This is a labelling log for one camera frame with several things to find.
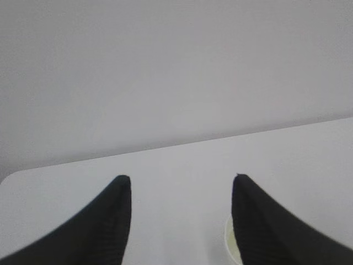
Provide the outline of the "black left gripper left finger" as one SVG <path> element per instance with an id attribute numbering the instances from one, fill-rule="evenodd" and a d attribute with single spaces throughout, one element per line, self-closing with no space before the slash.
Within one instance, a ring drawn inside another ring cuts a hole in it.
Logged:
<path id="1" fill-rule="evenodd" d="M 131 181 L 120 175 L 69 220 L 1 264 L 122 264 L 131 215 Z"/>

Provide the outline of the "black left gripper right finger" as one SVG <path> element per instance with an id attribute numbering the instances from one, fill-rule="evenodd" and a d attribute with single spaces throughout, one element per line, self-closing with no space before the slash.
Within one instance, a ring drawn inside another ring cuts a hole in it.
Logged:
<path id="1" fill-rule="evenodd" d="M 246 174 L 233 180 L 231 214 L 243 264 L 352 264 L 352 249 L 293 215 Z"/>

